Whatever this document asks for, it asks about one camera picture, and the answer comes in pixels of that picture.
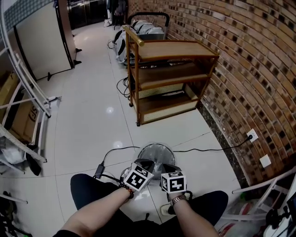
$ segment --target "black pants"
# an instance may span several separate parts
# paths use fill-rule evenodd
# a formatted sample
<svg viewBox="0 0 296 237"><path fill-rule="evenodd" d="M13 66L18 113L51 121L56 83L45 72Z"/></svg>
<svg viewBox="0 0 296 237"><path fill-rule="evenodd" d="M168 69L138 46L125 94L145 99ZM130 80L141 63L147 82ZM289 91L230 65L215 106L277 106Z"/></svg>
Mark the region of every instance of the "black pants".
<svg viewBox="0 0 296 237"><path fill-rule="evenodd" d="M77 210L87 204L99 200L118 187L113 183L103 183L86 174L74 175L71 179L71 193ZM191 208L200 216L215 225L222 216L228 203L228 196L222 191L207 193L189 201ZM145 223L141 222L141 229L145 229ZM133 232L133 221L128 218L121 210L116 211L111 220L98 231L98 235L106 236L110 234L122 233L122 231ZM153 228L157 228L157 233L164 232L166 235L183 236L177 217L166 221L160 226L149 222L149 230L155 234Z"/></svg>

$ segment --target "plastic bag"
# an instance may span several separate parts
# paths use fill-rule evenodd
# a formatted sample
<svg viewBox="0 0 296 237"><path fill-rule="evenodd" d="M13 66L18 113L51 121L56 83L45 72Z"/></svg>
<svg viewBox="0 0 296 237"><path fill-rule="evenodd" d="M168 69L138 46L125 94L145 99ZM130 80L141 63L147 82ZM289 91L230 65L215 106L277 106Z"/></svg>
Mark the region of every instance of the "plastic bag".
<svg viewBox="0 0 296 237"><path fill-rule="evenodd" d="M24 152L6 137L0 137L0 150L7 162L11 164L18 164L25 160Z"/></svg>
<svg viewBox="0 0 296 237"><path fill-rule="evenodd" d="M149 159L155 163L154 180L160 180L161 164L175 165L176 159L173 150L165 143L150 142L142 146L135 154L136 159Z"/></svg>

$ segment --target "brick wall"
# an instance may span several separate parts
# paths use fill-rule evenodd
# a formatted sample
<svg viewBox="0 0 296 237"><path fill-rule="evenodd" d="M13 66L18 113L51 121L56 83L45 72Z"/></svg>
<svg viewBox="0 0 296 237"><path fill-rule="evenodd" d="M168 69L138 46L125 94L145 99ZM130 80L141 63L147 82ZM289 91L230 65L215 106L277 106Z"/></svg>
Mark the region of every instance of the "brick wall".
<svg viewBox="0 0 296 237"><path fill-rule="evenodd" d="M204 95L232 145L254 128L259 139L236 152L252 184L291 168L296 152L296 2L293 0L129 0L129 14L170 15L170 39L202 39L220 50ZM164 26L162 17L146 17ZM268 154L271 165L259 158Z"/></svg>

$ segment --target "power outlet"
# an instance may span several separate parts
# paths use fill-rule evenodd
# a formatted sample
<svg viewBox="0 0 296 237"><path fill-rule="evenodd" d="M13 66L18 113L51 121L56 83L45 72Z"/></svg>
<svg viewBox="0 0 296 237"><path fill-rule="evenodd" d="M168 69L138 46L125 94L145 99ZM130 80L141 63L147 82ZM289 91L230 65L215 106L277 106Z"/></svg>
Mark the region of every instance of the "power outlet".
<svg viewBox="0 0 296 237"><path fill-rule="evenodd" d="M248 133L247 133L247 136L250 136L252 135L252 139L250 139L250 142L252 143L253 141L257 140L258 139L258 136L255 132L255 130L252 128L252 130L250 130Z"/></svg>

